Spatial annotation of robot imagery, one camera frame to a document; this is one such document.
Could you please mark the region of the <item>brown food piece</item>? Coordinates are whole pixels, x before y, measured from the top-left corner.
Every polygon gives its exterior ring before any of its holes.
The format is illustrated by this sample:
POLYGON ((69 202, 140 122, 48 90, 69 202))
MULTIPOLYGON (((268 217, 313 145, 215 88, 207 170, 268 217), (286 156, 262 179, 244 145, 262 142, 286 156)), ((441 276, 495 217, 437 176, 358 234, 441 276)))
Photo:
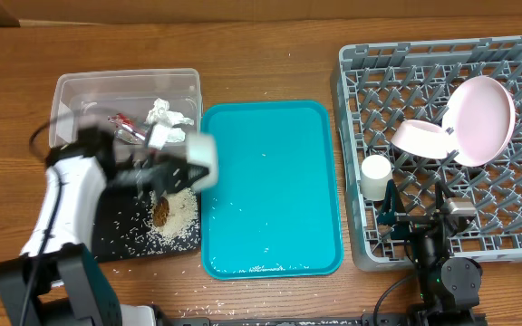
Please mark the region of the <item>brown food piece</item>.
POLYGON ((169 216, 169 201, 160 197, 152 208, 152 220, 156 227, 162 227, 167 223, 169 216))

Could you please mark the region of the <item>grey bowl with rice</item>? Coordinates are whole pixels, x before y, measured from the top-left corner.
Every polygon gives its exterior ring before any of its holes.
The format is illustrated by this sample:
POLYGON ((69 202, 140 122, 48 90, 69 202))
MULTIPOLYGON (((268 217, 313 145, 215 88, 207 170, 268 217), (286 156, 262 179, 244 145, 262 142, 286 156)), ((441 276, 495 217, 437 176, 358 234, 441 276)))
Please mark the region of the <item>grey bowl with rice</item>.
POLYGON ((218 182, 218 151, 214 138, 204 133, 189 133, 186 136, 187 162, 208 169, 208 174, 192 186, 196 193, 215 186, 218 182))

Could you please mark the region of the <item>red foil wrapper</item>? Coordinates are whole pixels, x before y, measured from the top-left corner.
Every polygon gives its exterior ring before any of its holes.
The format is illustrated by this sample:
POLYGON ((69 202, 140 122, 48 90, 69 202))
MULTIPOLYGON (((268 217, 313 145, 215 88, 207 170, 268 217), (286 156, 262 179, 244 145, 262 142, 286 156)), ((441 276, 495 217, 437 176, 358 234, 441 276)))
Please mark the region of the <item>red foil wrapper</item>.
POLYGON ((115 125, 114 136, 124 143, 142 145, 146 140, 146 130, 141 128, 134 120, 118 113, 108 117, 108 122, 115 125))

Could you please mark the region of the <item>spilled white rice pile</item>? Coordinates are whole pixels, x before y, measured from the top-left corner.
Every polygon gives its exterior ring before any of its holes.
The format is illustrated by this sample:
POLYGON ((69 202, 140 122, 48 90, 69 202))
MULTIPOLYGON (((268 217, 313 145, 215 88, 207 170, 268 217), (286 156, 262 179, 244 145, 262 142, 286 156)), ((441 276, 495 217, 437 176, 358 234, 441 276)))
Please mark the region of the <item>spilled white rice pile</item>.
POLYGON ((150 212, 148 226, 150 234, 155 235, 164 243, 171 243, 175 238, 187 238, 189 229, 198 221, 198 201, 195 193, 190 188, 185 188, 177 194, 168 195, 169 216, 167 223, 162 227, 156 227, 152 220, 152 208, 159 197, 154 191, 150 192, 150 212))

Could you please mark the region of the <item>pink bowl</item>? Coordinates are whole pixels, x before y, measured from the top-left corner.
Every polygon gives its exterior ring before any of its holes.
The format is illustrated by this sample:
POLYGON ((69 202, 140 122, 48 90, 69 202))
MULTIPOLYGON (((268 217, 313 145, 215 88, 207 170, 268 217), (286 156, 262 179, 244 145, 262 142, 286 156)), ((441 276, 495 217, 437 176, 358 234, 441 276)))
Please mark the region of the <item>pink bowl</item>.
POLYGON ((397 128, 391 143, 414 156, 444 159, 453 150, 449 134, 439 125, 424 120, 405 120, 397 128))

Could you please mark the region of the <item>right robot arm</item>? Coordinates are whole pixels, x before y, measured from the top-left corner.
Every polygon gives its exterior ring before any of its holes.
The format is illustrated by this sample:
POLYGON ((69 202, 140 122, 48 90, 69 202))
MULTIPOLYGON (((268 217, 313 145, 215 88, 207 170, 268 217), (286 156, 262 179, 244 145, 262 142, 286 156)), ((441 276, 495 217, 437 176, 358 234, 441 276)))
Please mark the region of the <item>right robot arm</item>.
POLYGON ((388 325, 379 315, 384 299, 396 288, 417 280, 421 303, 411 305, 397 318, 400 325, 479 326, 488 323, 473 308, 479 305, 482 267, 473 259, 450 254, 450 238, 465 231, 476 217, 470 199, 457 197, 441 181, 435 183, 435 208, 421 216, 407 212, 395 183, 387 183, 380 214, 376 221, 391 227, 390 238, 401 240, 414 265, 414 272, 390 288, 378 299, 372 313, 374 325, 388 325))

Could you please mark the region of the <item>large white plate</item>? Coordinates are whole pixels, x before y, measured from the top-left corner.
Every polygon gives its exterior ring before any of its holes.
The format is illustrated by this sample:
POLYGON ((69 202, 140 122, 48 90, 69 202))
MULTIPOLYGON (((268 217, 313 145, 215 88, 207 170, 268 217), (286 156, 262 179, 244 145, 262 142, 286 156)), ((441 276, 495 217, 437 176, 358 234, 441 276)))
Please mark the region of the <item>large white plate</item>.
POLYGON ((498 157, 512 136, 516 107, 507 89, 488 76, 464 81, 449 97, 441 127, 455 161, 478 167, 498 157))

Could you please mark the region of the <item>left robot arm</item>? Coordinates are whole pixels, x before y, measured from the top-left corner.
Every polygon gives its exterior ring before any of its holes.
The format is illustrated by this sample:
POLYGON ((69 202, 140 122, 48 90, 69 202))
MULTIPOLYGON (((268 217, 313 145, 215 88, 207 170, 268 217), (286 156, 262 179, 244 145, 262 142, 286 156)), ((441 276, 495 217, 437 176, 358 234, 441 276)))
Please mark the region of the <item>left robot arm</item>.
POLYGON ((136 187, 157 196, 212 187, 218 152, 212 136, 190 133, 183 158, 149 148, 146 163, 117 163, 114 137, 80 129, 76 141, 44 158, 47 188, 34 230, 15 259, 0 263, 0 300, 13 325, 168 325, 156 305, 119 302, 92 255, 98 203, 106 189, 136 187))

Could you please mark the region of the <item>grey dish rack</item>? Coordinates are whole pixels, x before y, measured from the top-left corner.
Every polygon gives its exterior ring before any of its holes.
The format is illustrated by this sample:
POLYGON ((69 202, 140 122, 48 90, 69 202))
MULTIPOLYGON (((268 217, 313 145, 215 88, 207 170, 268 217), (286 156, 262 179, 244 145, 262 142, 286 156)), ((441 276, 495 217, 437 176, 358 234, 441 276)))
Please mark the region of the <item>grey dish rack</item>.
POLYGON ((423 215, 434 207, 434 185, 445 182, 473 202, 477 216, 451 237, 450 251, 480 262, 522 262, 522 36, 349 44, 333 72, 335 124, 345 174, 345 206, 354 264, 364 271, 410 266, 401 241, 378 224, 379 207, 363 197, 362 161, 385 156, 406 210, 423 215), (467 168, 456 155, 432 160, 396 149, 400 124, 419 119, 441 124, 448 100, 465 81, 497 80, 516 106, 512 138, 486 165, 467 168))

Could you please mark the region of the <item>black plastic bin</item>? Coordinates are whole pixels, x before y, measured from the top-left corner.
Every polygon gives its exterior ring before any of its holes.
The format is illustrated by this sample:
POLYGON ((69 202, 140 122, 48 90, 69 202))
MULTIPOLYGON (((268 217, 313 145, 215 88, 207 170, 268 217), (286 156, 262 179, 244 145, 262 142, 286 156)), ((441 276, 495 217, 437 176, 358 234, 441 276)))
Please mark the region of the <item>black plastic bin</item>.
POLYGON ((134 189, 109 189, 102 193, 92 232, 92 254, 99 263, 152 256, 186 254, 199 249, 200 203, 198 221, 189 229, 187 238, 164 243, 150 234, 150 192, 134 189))

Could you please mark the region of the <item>white tissue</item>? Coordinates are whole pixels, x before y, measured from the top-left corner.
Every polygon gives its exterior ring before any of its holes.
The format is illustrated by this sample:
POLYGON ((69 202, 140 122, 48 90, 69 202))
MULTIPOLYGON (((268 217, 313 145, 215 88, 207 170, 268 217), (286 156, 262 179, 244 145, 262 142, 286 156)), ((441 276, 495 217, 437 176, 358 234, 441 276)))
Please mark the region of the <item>white tissue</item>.
POLYGON ((150 126, 147 146, 153 149, 162 149, 167 144, 183 142, 186 138, 186 132, 181 126, 193 126, 195 124, 193 119, 171 110, 169 102, 161 98, 154 101, 153 108, 148 112, 145 123, 150 126))

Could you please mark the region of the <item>clear plastic bin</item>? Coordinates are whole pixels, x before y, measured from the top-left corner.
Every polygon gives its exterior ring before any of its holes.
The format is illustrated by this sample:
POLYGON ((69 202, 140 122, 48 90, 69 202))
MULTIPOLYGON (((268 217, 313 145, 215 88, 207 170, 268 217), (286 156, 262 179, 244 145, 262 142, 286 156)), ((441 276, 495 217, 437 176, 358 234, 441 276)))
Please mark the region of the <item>clear plastic bin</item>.
POLYGON ((142 145, 109 122, 109 117, 120 113, 143 123, 156 109, 164 108, 193 120, 192 124, 179 125, 185 133, 199 131, 202 96, 196 70, 68 73, 56 84, 51 117, 62 116, 63 119, 49 128, 49 145, 54 148, 72 143, 79 128, 97 124, 114 134, 115 158, 122 162, 142 145))

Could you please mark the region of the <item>teal plastic tray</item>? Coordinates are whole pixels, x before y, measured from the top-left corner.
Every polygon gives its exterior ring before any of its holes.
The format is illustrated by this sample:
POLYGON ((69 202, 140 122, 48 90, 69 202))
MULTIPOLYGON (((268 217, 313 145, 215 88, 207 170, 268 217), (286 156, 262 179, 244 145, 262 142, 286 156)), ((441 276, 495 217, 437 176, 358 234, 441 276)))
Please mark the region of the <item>teal plastic tray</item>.
POLYGON ((218 104, 201 129, 218 182, 201 194, 201 258, 219 280, 327 275, 343 261, 334 150, 317 101, 218 104))

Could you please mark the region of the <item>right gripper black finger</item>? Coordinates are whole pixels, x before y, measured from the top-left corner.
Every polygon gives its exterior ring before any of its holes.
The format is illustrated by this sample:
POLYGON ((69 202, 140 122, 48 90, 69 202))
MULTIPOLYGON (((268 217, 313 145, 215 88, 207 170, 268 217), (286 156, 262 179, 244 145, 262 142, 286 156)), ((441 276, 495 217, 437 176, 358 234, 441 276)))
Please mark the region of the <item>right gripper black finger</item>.
POLYGON ((400 192, 391 179, 387 182, 382 207, 376 221, 381 225, 396 225, 405 222, 407 213, 402 203, 400 192))
POLYGON ((454 194, 442 181, 435 183, 435 212, 437 214, 449 215, 454 210, 454 194))

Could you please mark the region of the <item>cream paper cup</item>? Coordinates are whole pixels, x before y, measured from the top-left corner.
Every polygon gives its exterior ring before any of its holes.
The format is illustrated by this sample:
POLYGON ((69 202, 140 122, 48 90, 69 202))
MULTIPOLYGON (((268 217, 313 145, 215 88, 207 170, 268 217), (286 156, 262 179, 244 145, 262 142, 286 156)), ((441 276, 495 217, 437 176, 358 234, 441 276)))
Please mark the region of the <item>cream paper cup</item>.
POLYGON ((370 155, 363 160, 360 172, 362 196, 371 201, 383 200, 392 179, 391 162, 385 156, 370 155))

